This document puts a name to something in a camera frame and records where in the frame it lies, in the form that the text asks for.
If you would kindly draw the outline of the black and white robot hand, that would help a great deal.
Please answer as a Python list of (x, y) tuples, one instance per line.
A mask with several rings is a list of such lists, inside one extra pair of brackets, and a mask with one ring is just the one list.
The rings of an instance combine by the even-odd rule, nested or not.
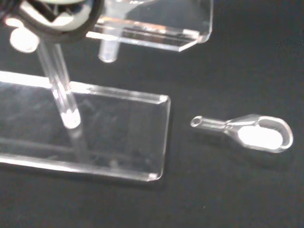
[(9, 19), (39, 39), (55, 44), (79, 41), (102, 14), (103, 0), (2, 0), (0, 25)]

